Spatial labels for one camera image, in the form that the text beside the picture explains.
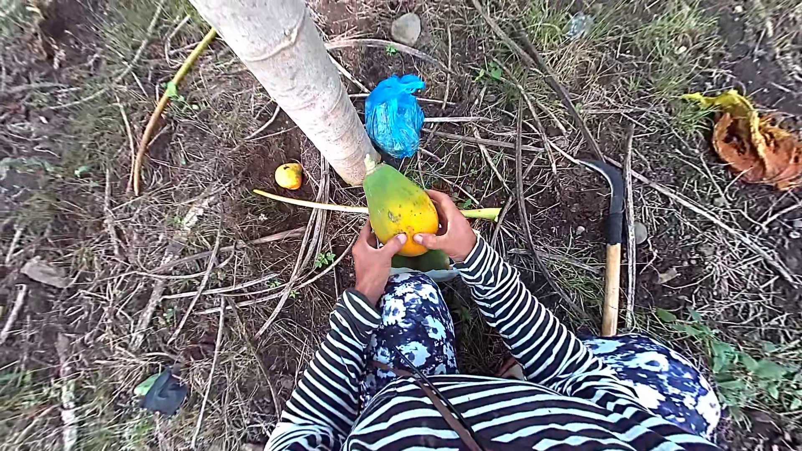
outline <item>sickle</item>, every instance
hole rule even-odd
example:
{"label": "sickle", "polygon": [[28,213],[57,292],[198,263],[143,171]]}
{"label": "sickle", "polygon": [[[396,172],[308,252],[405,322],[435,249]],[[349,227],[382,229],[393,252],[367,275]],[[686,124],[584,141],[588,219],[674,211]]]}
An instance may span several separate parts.
{"label": "sickle", "polygon": [[618,331],[618,293],[621,283],[621,236],[624,218],[624,179],[621,171],[599,160],[579,160],[600,173],[610,186],[610,209],[607,213],[607,258],[605,260],[604,306],[601,309],[601,336],[611,337]]}

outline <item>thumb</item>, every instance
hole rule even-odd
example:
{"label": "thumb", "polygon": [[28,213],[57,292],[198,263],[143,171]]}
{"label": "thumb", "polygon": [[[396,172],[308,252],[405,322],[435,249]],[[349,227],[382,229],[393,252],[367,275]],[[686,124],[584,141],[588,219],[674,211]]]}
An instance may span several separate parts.
{"label": "thumb", "polygon": [[382,246],[381,251],[389,254],[390,256],[396,255],[404,243],[407,242],[407,234],[397,234],[390,241]]}
{"label": "thumb", "polygon": [[442,247],[442,238],[435,234],[415,234],[412,239],[427,249],[440,249]]}

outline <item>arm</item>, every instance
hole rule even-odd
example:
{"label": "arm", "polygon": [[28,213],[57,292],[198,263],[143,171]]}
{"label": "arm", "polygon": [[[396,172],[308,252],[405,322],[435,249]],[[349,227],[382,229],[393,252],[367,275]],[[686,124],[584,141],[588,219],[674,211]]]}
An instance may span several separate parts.
{"label": "arm", "polygon": [[528,380],[570,396],[592,398],[586,388],[606,380],[616,392],[632,396],[613,371],[593,356],[520,280],[482,238],[464,262],[455,264],[488,324],[501,334]]}
{"label": "arm", "polygon": [[518,271],[471,230],[450,197],[432,190],[427,193],[437,207],[440,232],[417,234],[415,241],[428,249],[440,249],[458,262],[454,267],[471,287],[488,324],[499,331],[523,365],[528,380],[595,402],[605,402],[597,393],[602,387],[635,400],[632,390],[621,385],[612,368],[594,357],[532,296]]}
{"label": "arm", "polygon": [[365,347],[381,315],[356,290],[337,301],[331,331],[304,371],[265,447],[339,449],[358,412]]}
{"label": "arm", "polygon": [[359,410],[365,348],[382,319],[376,303],[390,277],[392,256],[406,238],[399,235],[376,249],[370,222],[362,228],[353,250],[356,287],[337,301],[329,317],[331,331],[287,401],[266,450],[342,447]]}

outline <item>person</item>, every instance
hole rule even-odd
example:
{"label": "person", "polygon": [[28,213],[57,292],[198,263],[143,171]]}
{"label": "person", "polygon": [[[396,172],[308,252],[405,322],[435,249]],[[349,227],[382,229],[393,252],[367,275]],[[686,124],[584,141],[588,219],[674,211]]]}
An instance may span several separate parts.
{"label": "person", "polygon": [[415,241],[455,262],[525,380],[460,374],[437,285],[390,276],[406,236],[377,248],[368,223],[353,249],[356,284],[265,449],[718,449],[719,402],[690,362],[644,335],[583,342],[449,196],[427,193],[439,233]]}

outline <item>blue floral fabric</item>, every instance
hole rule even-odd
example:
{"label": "blue floral fabric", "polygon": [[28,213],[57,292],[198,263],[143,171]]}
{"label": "blue floral fabric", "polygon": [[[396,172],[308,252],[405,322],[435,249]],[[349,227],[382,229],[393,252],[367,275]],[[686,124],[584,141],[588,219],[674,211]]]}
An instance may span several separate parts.
{"label": "blue floral fabric", "polygon": [[641,334],[582,340],[632,387],[644,407],[702,437],[711,437],[721,405],[710,383],[673,349]]}
{"label": "blue floral fabric", "polygon": [[[390,276],[379,309],[382,324],[367,346],[368,362],[408,368],[398,355],[400,351],[426,376],[459,373],[454,320],[440,288],[429,276],[420,272]],[[363,405],[395,377],[393,372],[368,364],[362,383]]]}
{"label": "blue floral fabric", "polygon": [[[459,373],[454,322],[431,278],[420,272],[392,275],[379,309],[382,322],[368,344],[367,362],[407,368],[400,351],[427,376]],[[646,335],[582,338],[624,385],[633,388],[644,407],[689,433],[711,436],[721,406],[710,384],[688,359]],[[368,364],[361,386],[363,405],[395,377],[391,371]]]}

